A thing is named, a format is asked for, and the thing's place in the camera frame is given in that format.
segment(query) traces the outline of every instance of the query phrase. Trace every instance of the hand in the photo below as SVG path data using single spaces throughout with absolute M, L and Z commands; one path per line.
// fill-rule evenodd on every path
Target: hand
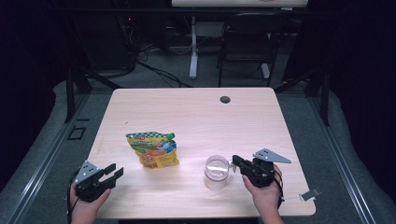
M 279 175 L 277 173 L 275 174 L 276 180 L 280 181 L 280 175 L 282 175 L 282 172 L 280 172 L 279 168 L 275 164 L 274 170 L 279 173 Z M 283 223 L 283 220 L 277 210 L 280 191 L 276 182 L 273 181 L 270 186 L 259 189 L 253 186 L 247 176 L 243 175 L 242 178 L 244 180 L 245 187 L 253 196 L 254 205 L 262 217 L 262 222 L 265 224 Z
M 91 203 L 78 200 L 76 193 L 76 185 L 72 184 L 70 189 L 70 207 L 73 209 L 72 212 L 72 223 L 93 223 L 96 220 L 99 208 L 110 196 L 111 190 L 107 189 L 98 199 Z

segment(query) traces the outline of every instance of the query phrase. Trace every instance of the desk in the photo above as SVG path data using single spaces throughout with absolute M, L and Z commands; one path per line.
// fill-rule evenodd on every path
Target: desk
M 231 102 L 222 103 L 221 96 Z M 151 170 L 140 164 L 125 134 L 151 131 L 175 133 L 180 165 Z M 313 215 L 314 203 L 299 197 L 308 186 L 272 89 L 116 90 L 88 161 L 100 168 L 115 162 L 124 175 L 98 217 L 257 217 L 239 170 L 231 170 L 227 185 L 213 191 L 205 186 L 204 167 L 212 155 L 251 160 L 252 153 L 264 147 L 291 160 L 278 163 L 286 200 L 281 216 Z
M 306 7 L 308 0 L 172 0 L 173 7 Z M 196 41 L 196 21 L 191 20 L 191 63 L 190 79 L 197 78 L 198 53 Z M 269 70 L 262 66 L 264 77 L 268 77 Z

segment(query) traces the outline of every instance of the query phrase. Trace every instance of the snack bag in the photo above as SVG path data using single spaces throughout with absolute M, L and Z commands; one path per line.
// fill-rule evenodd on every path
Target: snack bag
M 140 163 L 149 168 L 178 165 L 174 133 L 128 133 L 129 145 L 139 157 Z

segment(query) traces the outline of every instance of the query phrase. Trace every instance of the human hand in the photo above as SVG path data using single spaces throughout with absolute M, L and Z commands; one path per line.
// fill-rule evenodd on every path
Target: human hand
M 282 172 L 280 172 L 279 168 L 275 164 L 274 170 L 277 171 L 275 178 L 280 183 Z M 268 187 L 257 188 L 253 186 L 247 176 L 243 175 L 242 178 L 244 180 L 245 187 L 253 196 L 254 205 L 262 217 L 262 222 L 265 224 L 283 223 L 277 209 L 280 191 L 276 182 L 273 181 Z
M 111 189 L 107 189 L 98 199 L 91 203 L 78 199 L 76 185 L 72 184 L 70 188 L 70 207 L 72 208 L 72 224 L 93 223 L 98 214 L 99 208 L 110 196 Z

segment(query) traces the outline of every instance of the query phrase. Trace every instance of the chair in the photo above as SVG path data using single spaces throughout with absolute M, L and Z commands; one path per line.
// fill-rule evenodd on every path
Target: chair
M 276 13 L 239 13 L 224 22 L 218 58 L 219 87 L 223 63 L 269 63 L 270 86 L 279 42 L 288 28 L 288 19 Z

